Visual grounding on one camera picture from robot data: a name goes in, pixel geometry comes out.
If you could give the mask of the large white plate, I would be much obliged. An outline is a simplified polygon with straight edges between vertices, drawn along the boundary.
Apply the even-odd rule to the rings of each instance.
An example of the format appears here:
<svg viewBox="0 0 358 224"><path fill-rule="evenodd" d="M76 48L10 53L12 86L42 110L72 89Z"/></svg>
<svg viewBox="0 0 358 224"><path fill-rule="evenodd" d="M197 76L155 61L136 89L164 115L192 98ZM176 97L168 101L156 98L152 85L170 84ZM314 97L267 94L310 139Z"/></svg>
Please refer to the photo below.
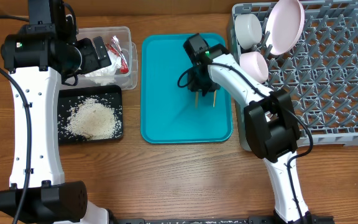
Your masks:
<svg viewBox="0 0 358 224"><path fill-rule="evenodd" d="M298 42L305 23L304 8L299 0L279 0L269 14L265 28L266 46L272 55L290 51Z"/></svg>

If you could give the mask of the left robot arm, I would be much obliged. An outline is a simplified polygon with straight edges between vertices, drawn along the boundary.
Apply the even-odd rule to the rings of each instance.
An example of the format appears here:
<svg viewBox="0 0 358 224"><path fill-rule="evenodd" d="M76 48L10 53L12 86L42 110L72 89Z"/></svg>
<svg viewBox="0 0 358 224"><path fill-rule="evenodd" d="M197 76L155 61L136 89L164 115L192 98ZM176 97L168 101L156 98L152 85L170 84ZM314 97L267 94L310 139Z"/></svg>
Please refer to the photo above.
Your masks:
<svg viewBox="0 0 358 224"><path fill-rule="evenodd" d="M0 211L24 223L114 223L110 210L88 200L84 182L65 181L58 149L60 87L111 64L103 40L78 40L75 14L63 1L28 7L28 23L1 47L1 73L14 98L15 147Z"/></svg>

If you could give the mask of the wooden chopstick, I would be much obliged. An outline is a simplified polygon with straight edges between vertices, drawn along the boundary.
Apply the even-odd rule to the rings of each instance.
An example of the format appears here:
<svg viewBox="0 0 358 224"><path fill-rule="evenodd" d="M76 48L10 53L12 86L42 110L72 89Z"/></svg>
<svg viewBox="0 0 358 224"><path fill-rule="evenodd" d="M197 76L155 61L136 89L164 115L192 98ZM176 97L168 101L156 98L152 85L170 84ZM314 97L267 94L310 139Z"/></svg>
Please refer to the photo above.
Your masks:
<svg viewBox="0 0 358 224"><path fill-rule="evenodd" d="M195 93L195 108L198 108L198 97L199 97L199 92L196 91L196 93Z"/></svg>
<svg viewBox="0 0 358 224"><path fill-rule="evenodd" d="M214 90L214 95L213 95L213 108L215 108L215 106L216 106L216 95L217 95L217 91Z"/></svg>

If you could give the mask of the grey bowl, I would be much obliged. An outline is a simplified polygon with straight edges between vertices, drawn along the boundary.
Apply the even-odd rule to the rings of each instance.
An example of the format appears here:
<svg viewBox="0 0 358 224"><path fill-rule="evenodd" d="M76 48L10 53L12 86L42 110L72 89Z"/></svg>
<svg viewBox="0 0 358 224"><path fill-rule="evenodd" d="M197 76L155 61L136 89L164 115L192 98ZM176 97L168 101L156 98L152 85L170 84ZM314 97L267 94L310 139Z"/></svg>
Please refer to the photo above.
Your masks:
<svg viewBox="0 0 358 224"><path fill-rule="evenodd" d="M241 14L234 21L234 29L239 45L248 50L262 39L262 26L256 15Z"/></svg>

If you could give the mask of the small white plate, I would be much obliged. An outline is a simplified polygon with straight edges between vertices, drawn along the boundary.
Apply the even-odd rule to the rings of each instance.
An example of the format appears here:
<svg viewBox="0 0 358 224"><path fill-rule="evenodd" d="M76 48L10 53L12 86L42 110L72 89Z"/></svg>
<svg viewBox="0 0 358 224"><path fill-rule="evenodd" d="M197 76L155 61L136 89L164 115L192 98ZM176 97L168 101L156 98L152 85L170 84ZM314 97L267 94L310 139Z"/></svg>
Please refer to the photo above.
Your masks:
<svg viewBox="0 0 358 224"><path fill-rule="evenodd" d="M268 80L269 70L263 55L259 52L241 54L239 65L250 77L259 83Z"/></svg>

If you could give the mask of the red foil wrapper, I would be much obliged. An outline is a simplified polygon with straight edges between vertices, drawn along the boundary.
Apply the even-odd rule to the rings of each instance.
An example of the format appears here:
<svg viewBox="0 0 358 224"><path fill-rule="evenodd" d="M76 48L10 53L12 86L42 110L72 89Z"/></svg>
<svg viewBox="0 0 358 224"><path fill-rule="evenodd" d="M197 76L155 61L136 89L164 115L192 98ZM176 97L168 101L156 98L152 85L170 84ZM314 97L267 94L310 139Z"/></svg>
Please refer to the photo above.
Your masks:
<svg viewBox="0 0 358 224"><path fill-rule="evenodd" d="M105 44L105 46L113 55L116 56L115 63L119 71L121 73L128 73L129 72L128 62L124 56L124 53L122 51L117 36L116 35L112 36L110 43Z"/></svg>

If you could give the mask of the white napkin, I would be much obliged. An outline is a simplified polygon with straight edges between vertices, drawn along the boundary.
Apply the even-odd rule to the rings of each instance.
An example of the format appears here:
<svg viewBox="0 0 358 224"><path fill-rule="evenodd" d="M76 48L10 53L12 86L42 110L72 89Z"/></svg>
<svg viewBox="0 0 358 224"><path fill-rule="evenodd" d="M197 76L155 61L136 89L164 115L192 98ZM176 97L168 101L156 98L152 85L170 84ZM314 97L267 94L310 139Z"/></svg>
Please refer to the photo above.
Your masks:
<svg viewBox="0 0 358 224"><path fill-rule="evenodd" d="M110 50L108 50L108 55L111 64L107 67L85 74L86 79L89 79L101 86L115 82L115 78L113 76L121 68L121 58L120 56L112 53Z"/></svg>

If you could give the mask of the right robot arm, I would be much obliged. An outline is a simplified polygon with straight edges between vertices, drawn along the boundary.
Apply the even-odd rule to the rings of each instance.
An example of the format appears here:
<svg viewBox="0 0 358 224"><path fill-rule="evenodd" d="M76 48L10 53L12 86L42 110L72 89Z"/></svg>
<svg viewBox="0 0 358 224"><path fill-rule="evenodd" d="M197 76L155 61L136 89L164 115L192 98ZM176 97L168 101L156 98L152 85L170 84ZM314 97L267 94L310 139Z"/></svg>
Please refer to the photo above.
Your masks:
<svg viewBox="0 0 358 224"><path fill-rule="evenodd" d="M243 107L247 144L264 161L272 184L275 222L311 223L296 169L302 121L295 115L289 93L259 83L225 46L211 47L200 34L187 38L183 48L193 64L186 70L191 90L205 95L217 84Z"/></svg>

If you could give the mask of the grey dishwasher rack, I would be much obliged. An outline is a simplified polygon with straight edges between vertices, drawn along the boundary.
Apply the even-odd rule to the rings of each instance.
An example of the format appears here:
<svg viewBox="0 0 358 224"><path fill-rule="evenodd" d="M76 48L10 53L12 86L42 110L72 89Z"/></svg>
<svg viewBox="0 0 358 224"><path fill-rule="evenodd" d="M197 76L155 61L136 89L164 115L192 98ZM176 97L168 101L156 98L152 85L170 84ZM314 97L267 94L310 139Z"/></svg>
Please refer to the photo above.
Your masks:
<svg viewBox="0 0 358 224"><path fill-rule="evenodd" d="M358 1L303 1L305 22L289 52L273 54L264 31L253 46L267 86L289 92L315 144L358 146Z"/></svg>

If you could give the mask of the teal plastic tray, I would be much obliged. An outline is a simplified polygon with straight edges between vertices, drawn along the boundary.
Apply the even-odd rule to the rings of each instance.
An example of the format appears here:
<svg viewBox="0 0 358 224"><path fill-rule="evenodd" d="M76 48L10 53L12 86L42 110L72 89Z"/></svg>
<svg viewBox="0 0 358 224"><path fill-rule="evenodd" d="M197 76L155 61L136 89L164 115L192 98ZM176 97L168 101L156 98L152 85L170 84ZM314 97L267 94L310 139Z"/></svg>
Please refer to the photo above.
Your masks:
<svg viewBox="0 0 358 224"><path fill-rule="evenodd" d="M231 97L199 94L185 86L192 66L183 44L189 34L151 35L142 44L140 131L152 144L223 142L233 132Z"/></svg>

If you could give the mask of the clear plastic bin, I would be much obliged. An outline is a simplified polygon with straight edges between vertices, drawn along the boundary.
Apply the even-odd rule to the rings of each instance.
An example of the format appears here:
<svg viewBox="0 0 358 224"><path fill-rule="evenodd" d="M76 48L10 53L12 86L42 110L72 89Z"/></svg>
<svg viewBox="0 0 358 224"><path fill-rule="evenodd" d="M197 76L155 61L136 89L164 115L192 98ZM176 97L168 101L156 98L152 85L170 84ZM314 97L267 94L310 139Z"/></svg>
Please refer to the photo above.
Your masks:
<svg viewBox="0 0 358 224"><path fill-rule="evenodd" d="M111 65L86 75L78 75L77 85L62 85L61 89L107 85L117 85L123 90L134 89L137 85L138 61L130 29L126 26L84 28L77 35L77 39L95 37L103 39Z"/></svg>

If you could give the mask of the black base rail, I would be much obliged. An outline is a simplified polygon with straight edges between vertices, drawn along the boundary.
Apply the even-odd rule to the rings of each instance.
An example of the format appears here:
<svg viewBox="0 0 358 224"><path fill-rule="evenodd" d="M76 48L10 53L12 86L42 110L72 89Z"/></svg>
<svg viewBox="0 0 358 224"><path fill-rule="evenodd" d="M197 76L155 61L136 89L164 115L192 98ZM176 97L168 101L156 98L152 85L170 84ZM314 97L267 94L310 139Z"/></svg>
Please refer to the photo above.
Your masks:
<svg viewBox="0 0 358 224"><path fill-rule="evenodd" d="M212 218L212 219L168 219L168 220L145 220L143 218L117 219L118 224L279 224L285 223L279 219L278 215L269 216L249 216L247 218ZM290 223L307 224L335 224L333 217L322 217L307 214L303 221L294 221Z"/></svg>

